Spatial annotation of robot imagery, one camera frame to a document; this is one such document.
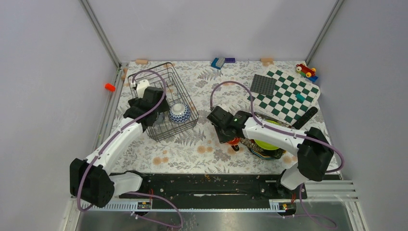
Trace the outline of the orange cup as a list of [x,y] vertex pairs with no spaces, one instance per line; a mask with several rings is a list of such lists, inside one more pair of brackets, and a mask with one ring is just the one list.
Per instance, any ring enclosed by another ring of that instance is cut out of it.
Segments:
[[234,138],[230,141],[227,142],[228,145],[230,145],[230,147],[235,151],[239,151],[239,143],[241,141],[241,138]]

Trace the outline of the green utensil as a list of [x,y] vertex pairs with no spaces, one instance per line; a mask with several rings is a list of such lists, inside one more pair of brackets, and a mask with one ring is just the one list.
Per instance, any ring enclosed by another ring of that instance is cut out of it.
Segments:
[[254,142],[255,142],[260,148],[262,148],[262,149],[264,149],[264,150],[274,151],[274,150],[279,149],[279,147],[277,147],[277,146],[275,146],[275,145],[272,145],[272,144],[269,144],[269,143],[266,143],[266,142],[264,142],[264,141],[254,140]]

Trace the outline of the black square plate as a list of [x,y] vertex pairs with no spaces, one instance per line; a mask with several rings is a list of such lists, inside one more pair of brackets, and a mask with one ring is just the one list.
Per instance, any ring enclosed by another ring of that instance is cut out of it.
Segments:
[[[262,119],[265,120],[269,123],[276,124],[282,127],[290,128],[291,125],[278,121],[276,119],[273,119],[265,114],[255,112],[255,115]],[[255,141],[251,139],[241,139],[240,143],[249,150],[250,153],[252,153],[254,156],[264,159],[264,160],[277,160],[280,159],[283,154],[286,152],[284,149],[273,146],[271,144],[262,142],[262,141]]]

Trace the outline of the grey cup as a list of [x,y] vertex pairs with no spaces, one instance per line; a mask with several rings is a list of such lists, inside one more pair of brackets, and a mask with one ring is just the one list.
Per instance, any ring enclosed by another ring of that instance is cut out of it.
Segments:
[[166,119],[165,113],[160,113],[160,114],[157,116],[157,119],[156,119],[156,121],[154,122],[153,126],[155,127],[155,126],[161,125],[162,123],[165,122],[165,119]]

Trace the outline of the blue dotted plate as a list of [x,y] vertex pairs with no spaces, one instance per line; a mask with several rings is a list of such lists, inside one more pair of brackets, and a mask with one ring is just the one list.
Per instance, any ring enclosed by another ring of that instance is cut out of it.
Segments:
[[254,151],[251,148],[248,148],[248,150],[255,156],[259,157],[260,159],[264,159],[264,160],[276,160],[276,157],[273,156],[267,156],[267,155],[263,155],[259,152]]

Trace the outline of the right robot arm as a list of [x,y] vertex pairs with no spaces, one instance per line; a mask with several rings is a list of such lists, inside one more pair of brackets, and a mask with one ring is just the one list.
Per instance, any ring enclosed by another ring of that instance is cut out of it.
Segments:
[[297,157],[297,163],[283,171],[276,185],[276,192],[282,198],[290,197],[308,180],[322,181],[333,157],[333,148],[323,133],[314,127],[308,131],[286,128],[245,111],[233,115],[220,106],[213,108],[207,119],[221,136],[220,142],[235,138],[259,140]]

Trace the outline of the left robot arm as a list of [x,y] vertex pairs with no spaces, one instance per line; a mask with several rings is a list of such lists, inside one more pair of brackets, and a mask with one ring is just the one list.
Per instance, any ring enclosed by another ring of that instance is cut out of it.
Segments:
[[111,173],[130,144],[152,126],[161,113],[169,110],[166,90],[146,87],[143,97],[131,99],[129,105],[113,134],[85,159],[76,158],[70,164],[70,193],[76,197],[80,211],[85,211],[82,201],[104,207],[113,197],[125,193],[132,192],[138,198],[149,193],[148,183],[139,174]]

